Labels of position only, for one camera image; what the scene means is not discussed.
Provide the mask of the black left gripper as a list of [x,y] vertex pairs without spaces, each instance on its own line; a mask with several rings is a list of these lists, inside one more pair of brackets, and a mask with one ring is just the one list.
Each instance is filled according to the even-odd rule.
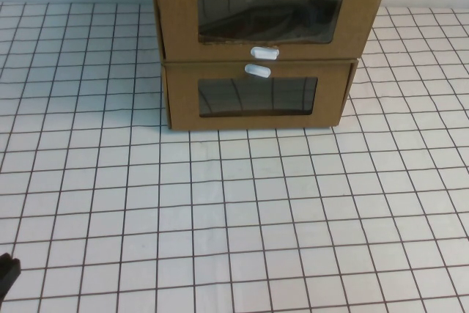
[[7,293],[21,274],[21,261],[4,253],[0,256],[0,291]]

